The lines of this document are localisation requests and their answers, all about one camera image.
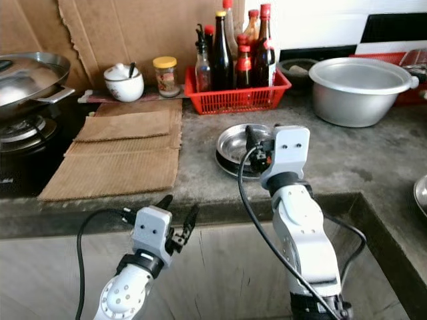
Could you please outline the steel plate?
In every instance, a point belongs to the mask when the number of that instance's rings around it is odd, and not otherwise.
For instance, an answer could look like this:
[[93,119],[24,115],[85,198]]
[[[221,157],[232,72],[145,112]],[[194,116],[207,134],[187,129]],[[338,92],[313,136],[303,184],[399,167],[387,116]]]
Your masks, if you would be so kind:
[[220,165],[237,173],[239,161],[243,159],[246,149],[246,127],[249,127],[257,140],[272,137],[272,129],[262,124],[234,125],[220,134],[216,143],[216,157]]
[[[246,147],[231,147],[231,149],[222,149],[218,147],[216,149],[216,161],[220,168],[226,173],[238,178],[238,170],[240,169],[241,161],[246,155]],[[258,180],[262,173],[256,173],[254,171],[254,158],[250,157],[243,170],[244,179]]]

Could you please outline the red plastic bottle basket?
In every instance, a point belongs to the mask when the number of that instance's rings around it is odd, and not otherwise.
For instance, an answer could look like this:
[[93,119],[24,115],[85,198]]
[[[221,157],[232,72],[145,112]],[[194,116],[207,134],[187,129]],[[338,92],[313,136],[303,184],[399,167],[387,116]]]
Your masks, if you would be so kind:
[[195,91],[194,67],[187,67],[184,73],[184,94],[194,105],[198,115],[223,115],[275,109],[284,92],[291,87],[290,80],[276,72],[274,86],[248,89],[226,89],[226,91]]

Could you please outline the large corrugated cardboard mat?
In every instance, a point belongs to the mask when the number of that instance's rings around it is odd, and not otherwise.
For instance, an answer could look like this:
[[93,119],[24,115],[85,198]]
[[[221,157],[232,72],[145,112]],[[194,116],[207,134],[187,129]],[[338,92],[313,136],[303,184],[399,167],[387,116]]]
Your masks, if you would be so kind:
[[173,187],[181,134],[115,141],[74,141],[40,201],[141,194]]

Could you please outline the tall brown bottle red cap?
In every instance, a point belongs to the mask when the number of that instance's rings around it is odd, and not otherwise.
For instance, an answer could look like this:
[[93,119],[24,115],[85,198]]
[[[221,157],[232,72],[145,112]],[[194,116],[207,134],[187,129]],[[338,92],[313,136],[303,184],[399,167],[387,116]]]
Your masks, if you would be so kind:
[[270,31],[272,4],[260,5],[259,36],[254,45],[252,87],[272,87],[276,73],[276,56]]

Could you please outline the clear bottle black pourer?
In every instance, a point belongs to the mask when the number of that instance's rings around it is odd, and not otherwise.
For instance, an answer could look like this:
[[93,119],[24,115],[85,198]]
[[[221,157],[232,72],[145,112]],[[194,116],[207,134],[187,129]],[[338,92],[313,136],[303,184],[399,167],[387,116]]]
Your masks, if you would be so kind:
[[208,42],[201,24],[197,25],[196,35],[195,90],[197,92],[211,91],[211,67],[208,60]]

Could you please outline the dark bottle yellow cap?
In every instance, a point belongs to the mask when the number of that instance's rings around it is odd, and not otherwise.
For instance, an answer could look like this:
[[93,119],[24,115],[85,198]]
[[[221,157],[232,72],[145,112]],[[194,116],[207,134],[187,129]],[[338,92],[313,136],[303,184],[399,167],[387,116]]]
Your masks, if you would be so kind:
[[214,91],[235,87],[233,60],[226,35],[226,15],[225,10],[216,12],[216,34],[211,49],[211,88]]

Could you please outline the small corrugated cardboard mat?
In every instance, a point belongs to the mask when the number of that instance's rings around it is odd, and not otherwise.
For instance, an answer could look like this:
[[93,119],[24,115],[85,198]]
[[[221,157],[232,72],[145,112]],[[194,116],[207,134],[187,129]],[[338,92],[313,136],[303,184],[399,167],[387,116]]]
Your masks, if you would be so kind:
[[87,117],[74,141],[113,141],[165,136],[169,133],[170,119],[170,111]]

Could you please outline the aluminium pot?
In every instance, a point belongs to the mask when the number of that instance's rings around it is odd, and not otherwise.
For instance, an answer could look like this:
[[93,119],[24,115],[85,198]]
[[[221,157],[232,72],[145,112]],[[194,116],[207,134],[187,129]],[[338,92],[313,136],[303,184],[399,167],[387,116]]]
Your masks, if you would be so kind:
[[390,62],[341,57],[317,62],[310,70],[312,110],[330,124],[373,126],[397,96],[419,85],[419,78]]

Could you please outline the amber bottle red cap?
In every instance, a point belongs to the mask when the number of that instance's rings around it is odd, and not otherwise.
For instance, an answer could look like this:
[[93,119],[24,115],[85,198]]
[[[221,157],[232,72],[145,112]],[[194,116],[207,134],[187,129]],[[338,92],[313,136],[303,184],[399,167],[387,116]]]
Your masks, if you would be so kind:
[[259,9],[250,9],[248,10],[248,20],[245,30],[243,32],[246,37],[247,45],[254,45],[254,43],[258,40],[259,30],[258,30],[258,21],[260,16]]

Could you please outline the glass jar yellow lid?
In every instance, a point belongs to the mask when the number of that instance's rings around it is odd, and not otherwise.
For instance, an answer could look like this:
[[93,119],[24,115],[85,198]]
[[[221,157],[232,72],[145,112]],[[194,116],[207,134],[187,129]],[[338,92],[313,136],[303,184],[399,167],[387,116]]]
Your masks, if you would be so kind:
[[153,59],[159,95],[164,98],[177,97],[181,88],[175,79],[177,59],[173,56],[159,56]]

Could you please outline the white ceramic lidded pot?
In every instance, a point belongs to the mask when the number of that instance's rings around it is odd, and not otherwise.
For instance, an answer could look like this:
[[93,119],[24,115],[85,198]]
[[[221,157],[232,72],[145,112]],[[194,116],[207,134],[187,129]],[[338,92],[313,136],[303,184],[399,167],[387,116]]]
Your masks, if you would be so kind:
[[145,85],[140,70],[136,67],[136,76],[128,79],[129,66],[121,62],[103,72],[105,85],[113,97],[122,103],[133,103],[143,95]]

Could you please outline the black gas stove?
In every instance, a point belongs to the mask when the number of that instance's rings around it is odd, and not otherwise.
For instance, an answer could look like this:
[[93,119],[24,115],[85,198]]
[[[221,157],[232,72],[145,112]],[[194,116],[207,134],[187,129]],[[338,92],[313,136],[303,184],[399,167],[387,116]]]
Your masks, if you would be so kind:
[[85,111],[42,111],[1,131],[0,198],[34,197],[60,167],[85,121]]

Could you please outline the steel bowl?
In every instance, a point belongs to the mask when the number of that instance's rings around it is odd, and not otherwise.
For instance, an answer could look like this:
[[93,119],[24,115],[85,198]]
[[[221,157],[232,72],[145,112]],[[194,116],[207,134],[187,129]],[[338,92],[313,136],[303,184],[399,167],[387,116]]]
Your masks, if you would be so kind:
[[427,175],[424,175],[415,182],[414,200],[419,211],[427,217]]

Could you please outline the torn cardboard wall sheet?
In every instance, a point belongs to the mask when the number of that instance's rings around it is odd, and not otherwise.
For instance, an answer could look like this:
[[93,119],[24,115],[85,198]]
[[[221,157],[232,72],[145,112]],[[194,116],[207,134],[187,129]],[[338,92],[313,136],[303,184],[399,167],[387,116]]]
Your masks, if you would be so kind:
[[104,71],[135,62],[146,85],[153,59],[177,60],[176,79],[196,62],[196,27],[216,21],[223,0],[57,0],[63,24],[91,87],[105,87]]

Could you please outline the plain cardboard wall sheet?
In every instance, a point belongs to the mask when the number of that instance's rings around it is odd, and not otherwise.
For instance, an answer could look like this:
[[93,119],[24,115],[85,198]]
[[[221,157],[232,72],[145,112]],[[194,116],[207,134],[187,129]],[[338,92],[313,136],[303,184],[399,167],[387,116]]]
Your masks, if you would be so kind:
[[0,53],[50,52],[73,60],[57,0],[0,0]]

